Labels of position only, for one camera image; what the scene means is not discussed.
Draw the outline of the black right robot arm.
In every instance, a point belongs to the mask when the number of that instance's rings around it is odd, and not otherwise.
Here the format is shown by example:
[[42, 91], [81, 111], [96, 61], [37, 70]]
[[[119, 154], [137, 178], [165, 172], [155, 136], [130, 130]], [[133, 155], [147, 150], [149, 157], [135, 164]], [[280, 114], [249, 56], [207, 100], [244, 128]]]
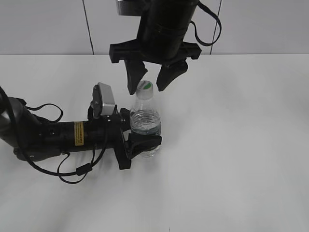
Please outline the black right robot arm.
[[142, 12], [136, 39], [110, 45], [111, 62], [125, 63], [130, 95], [137, 91], [138, 83], [147, 73], [146, 62], [161, 65], [156, 85], [163, 91], [186, 73], [187, 58], [199, 58], [200, 47], [184, 42], [197, 3], [196, 0], [152, 0]]

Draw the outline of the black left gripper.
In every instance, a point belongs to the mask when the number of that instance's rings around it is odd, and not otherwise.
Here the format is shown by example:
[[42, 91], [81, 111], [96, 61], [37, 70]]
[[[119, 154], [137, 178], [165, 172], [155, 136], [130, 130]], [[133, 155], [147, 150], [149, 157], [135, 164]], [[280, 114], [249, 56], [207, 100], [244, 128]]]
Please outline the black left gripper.
[[152, 157], [162, 143], [160, 135], [130, 133], [126, 147], [124, 132], [131, 130], [130, 111], [126, 108], [121, 108], [118, 112], [115, 107], [111, 116], [93, 118], [93, 109], [89, 107], [87, 119], [87, 139], [94, 145], [93, 152], [96, 149], [101, 150], [97, 159], [92, 162], [93, 166], [103, 158], [106, 149], [113, 149], [119, 169], [130, 169], [131, 159], [137, 155]]

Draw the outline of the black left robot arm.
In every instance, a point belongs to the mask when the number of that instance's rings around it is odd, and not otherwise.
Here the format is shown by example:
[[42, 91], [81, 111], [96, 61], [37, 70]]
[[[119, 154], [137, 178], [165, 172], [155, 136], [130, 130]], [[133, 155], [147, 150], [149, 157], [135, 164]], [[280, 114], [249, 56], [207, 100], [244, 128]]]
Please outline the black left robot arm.
[[112, 88], [101, 82], [93, 87], [86, 121], [51, 121], [37, 116], [20, 98], [0, 92], [0, 138], [14, 149], [22, 161], [38, 162], [61, 154], [113, 149], [121, 170], [131, 167], [131, 160], [143, 151], [161, 145], [160, 135], [124, 132], [131, 129], [130, 111], [117, 110]]

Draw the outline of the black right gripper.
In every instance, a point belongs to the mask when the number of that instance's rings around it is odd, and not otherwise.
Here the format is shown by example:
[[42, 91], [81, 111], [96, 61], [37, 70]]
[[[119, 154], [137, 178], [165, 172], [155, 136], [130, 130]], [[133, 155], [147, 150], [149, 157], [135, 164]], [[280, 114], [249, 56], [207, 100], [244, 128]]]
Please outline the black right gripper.
[[158, 90], [162, 92], [188, 70], [188, 64], [183, 59], [199, 58], [201, 48], [196, 43], [183, 41], [188, 26], [187, 21], [171, 25], [168, 21], [162, 24], [141, 21], [136, 39], [110, 45], [111, 62], [125, 60], [130, 95], [136, 92], [139, 82], [148, 72], [143, 61], [163, 64], [156, 80]]

